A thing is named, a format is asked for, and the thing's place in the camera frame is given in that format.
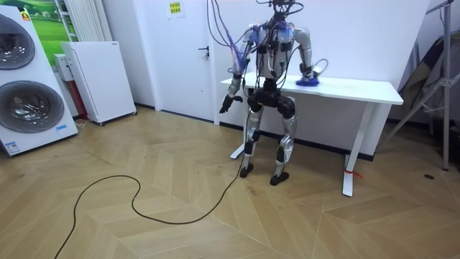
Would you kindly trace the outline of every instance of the blue cloth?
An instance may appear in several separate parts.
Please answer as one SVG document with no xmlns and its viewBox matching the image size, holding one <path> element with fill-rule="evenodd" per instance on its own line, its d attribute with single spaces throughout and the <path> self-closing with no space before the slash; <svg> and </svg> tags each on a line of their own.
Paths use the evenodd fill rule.
<svg viewBox="0 0 460 259">
<path fill-rule="evenodd" d="M 300 79 L 296 81 L 295 84 L 298 86 L 317 86 L 319 84 L 319 81 L 317 78 L 312 78 L 310 80 Z"/>
</svg>

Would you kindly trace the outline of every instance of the mini fridge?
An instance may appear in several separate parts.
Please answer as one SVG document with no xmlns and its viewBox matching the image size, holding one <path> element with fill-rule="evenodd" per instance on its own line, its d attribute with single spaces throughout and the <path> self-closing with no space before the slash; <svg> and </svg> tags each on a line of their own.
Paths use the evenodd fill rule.
<svg viewBox="0 0 460 259">
<path fill-rule="evenodd" d="M 62 42 L 88 119 L 100 126 L 137 114 L 118 42 Z"/>
</svg>

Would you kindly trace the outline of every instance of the tripod stand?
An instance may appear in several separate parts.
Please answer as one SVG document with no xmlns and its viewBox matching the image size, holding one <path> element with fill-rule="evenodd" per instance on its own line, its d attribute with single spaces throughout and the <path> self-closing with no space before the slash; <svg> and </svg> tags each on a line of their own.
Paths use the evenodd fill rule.
<svg viewBox="0 0 460 259">
<path fill-rule="evenodd" d="M 430 14 L 440 8 L 444 8 L 444 70 L 443 77 L 440 78 L 433 88 L 410 110 L 410 112 L 396 125 L 396 127 L 381 141 L 376 150 L 379 150 L 403 125 L 406 123 L 421 107 L 425 108 L 427 113 L 436 112 L 443 109 L 443 169 L 449 170 L 449 102 L 451 97 L 451 87 L 460 81 L 460 74 L 455 78 L 451 78 L 451 4 L 454 0 L 445 1 L 438 6 L 429 9 L 426 14 Z M 417 65 L 420 63 L 420 55 L 418 51 L 418 43 L 415 44 L 415 55 Z M 443 89 L 444 105 L 439 108 L 432 109 L 426 105 L 427 100 L 437 92 L 440 88 Z M 432 124 L 430 118 L 430 131 L 432 132 Z"/>
</svg>

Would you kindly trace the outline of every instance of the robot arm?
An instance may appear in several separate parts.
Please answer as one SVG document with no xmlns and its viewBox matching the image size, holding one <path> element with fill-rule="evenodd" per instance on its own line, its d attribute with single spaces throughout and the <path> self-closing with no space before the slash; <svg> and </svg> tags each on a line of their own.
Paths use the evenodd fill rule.
<svg viewBox="0 0 460 259">
<path fill-rule="evenodd" d="M 222 108 L 219 113 L 223 114 L 227 112 L 233 103 L 233 100 L 243 102 L 243 98 L 240 96 L 236 96 L 236 93 L 239 91 L 239 88 L 242 84 L 242 75 L 243 72 L 246 70 L 249 64 L 249 54 L 251 54 L 251 49 L 254 44 L 254 34 L 257 32 L 254 30 L 256 25 L 250 25 L 246 30 L 246 33 L 243 36 L 243 43 L 240 47 L 240 53 L 242 64 L 239 63 L 237 58 L 234 58 L 233 64 L 233 79 L 231 80 L 231 84 L 229 86 L 229 92 L 225 96 L 224 102 L 222 104 Z"/>
<path fill-rule="evenodd" d="M 300 72 L 303 74 L 304 80 L 310 80 L 318 76 L 313 71 L 313 65 L 311 63 L 311 42 L 310 33 L 308 30 L 295 28 L 294 38 L 300 44 L 300 58 L 302 63 L 300 64 Z"/>
</svg>

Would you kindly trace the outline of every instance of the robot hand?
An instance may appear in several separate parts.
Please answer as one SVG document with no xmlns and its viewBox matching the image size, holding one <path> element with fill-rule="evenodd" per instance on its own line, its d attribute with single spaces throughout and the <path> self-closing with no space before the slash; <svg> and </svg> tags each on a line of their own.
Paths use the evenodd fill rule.
<svg viewBox="0 0 460 259">
<path fill-rule="evenodd" d="M 222 103 L 222 108 L 221 111 L 219 112 L 220 114 L 226 113 L 229 111 L 229 108 L 231 104 L 233 104 L 233 101 L 239 101 L 243 102 L 243 98 L 241 96 L 235 96 L 235 97 L 230 97 L 229 95 L 225 96 L 224 102 Z"/>
</svg>

